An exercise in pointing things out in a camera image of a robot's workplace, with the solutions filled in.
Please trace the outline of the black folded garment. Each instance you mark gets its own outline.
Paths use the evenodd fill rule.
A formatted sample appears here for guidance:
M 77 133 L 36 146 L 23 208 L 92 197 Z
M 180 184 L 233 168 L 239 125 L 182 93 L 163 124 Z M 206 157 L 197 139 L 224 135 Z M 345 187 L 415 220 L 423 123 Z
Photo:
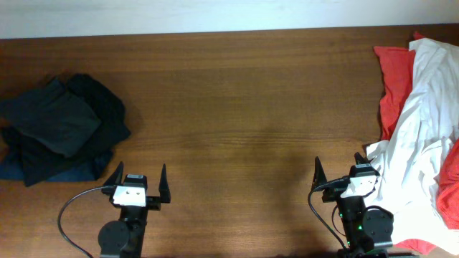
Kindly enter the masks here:
M 125 106 L 91 76 L 58 78 L 1 101 L 7 122 L 1 135 L 7 154 L 1 178 L 25 186 L 49 182 L 96 181 L 113 157 L 112 149 L 131 132 Z

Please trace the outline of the dark grey folded garment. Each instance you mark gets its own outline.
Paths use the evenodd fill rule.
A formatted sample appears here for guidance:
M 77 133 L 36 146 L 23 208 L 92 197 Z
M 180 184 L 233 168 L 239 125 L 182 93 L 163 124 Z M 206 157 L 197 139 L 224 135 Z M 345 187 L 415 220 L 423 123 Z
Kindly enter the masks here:
M 66 158 L 75 155 L 101 124 L 93 109 L 58 79 L 2 100 L 1 117 Z

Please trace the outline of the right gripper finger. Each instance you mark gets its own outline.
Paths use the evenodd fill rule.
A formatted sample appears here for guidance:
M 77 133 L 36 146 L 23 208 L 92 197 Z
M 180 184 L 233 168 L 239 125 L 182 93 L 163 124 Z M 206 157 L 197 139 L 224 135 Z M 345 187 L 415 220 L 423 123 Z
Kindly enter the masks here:
M 314 174 L 313 174 L 313 182 L 311 185 L 311 190 L 316 191 L 317 189 L 322 187 L 322 185 L 326 184 L 327 182 L 328 181 L 326 178 L 326 174 L 324 172 L 320 158 L 316 156 L 314 159 Z
M 356 165 L 368 164 L 369 163 L 369 160 L 367 158 L 363 157 L 359 152 L 355 152 L 354 160 L 355 160 Z

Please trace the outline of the red t-shirt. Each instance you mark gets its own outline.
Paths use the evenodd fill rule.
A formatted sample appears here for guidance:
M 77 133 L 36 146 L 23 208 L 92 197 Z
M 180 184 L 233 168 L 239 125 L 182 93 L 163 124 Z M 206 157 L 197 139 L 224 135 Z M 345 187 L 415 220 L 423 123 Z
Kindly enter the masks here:
M 415 34 L 414 39 L 427 37 Z M 388 140 L 394 133 L 404 102 L 412 90 L 412 73 L 414 70 L 415 53 L 408 47 L 375 47 L 374 52 L 379 58 L 383 81 L 384 97 L 379 104 L 382 122 L 381 140 Z M 441 169 L 439 198 L 440 213 L 447 217 L 449 226 L 458 228 L 458 142 L 453 146 L 453 154 L 446 159 L 446 167 Z M 421 254 L 429 254 L 439 248 L 423 240 L 405 240 L 397 247 L 411 249 Z

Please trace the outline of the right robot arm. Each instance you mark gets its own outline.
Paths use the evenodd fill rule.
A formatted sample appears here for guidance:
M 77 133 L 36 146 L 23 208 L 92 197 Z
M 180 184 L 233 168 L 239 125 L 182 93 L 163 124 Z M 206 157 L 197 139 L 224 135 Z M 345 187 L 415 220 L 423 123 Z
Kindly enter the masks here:
M 355 153 L 354 159 L 356 164 L 347 176 L 329 181 L 320 159 L 316 157 L 308 205 L 341 245 L 337 257 L 387 257 L 387 249 L 392 246 L 393 214 L 380 206 L 367 206 L 364 202 L 364 198 L 375 191 L 379 172 L 360 153 Z M 314 209 L 311 197 L 315 192 L 322 193 L 322 202 L 336 204 L 333 210 L 339 213 L 345 240 Z

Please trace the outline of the navy blue folded garment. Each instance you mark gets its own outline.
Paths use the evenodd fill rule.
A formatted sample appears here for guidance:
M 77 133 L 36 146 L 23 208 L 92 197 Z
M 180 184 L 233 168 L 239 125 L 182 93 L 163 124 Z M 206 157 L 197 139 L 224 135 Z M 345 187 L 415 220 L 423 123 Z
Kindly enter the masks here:
M 17 150 L 6 150 L 1 160 L 1 179 L 11 181 L 23 181 L 24 172 L 20 154 Z M 91 161 L 80 164 L 77 167 L 67 169 L 55 176 L 46 179 L 48 182 L 81 182 L 96 181 L 106 169 L 113 157 L 113 152 L 107 150 Z

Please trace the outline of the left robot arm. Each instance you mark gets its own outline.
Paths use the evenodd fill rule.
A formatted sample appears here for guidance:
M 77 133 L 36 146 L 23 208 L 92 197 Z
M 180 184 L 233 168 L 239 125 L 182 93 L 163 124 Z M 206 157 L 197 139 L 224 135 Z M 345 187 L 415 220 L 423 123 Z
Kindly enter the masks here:
M 124 164 L 103 184 L 102 193 L 120 209 L 119 219 L 105 224 L 98 235 L 100 256 L 107 258 L 141 258 L 149 211 L 159 211 L 171 202 L 166 167 L 161 169 L 158 196 L 149 196 L 148 179 L 143 175 L 123 175 Z

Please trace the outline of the white t-shirt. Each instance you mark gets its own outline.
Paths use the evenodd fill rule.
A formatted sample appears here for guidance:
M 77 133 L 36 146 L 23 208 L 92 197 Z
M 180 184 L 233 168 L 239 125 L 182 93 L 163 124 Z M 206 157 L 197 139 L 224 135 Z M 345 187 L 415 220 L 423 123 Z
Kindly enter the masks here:
M 392 241 L 419 239 L 458 254 L 458 228 L 440 213 L 441 169 L 458 142 L 458 47 L 418 39 L 412 90 L 402 106 L 394 133 L 367 147 L 381 174 L 366 205 L 394 215 Z

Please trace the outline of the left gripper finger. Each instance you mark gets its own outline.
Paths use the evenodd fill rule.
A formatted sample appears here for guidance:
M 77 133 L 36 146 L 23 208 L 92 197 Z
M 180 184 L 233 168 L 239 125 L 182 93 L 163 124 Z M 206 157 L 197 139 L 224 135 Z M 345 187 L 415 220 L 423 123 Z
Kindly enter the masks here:
M 171 192 L 167 181 L 166 164 L 164 163 L 161 169 L 160 183 L 158 186 L 159 198 L 161 203 L 171 203 Z
M 121 179 L 123 177 L 124 163 L 121 161 L 114 172 L 108 177 L 103 184 L 104 186 L 119 186 L 121 185 Z

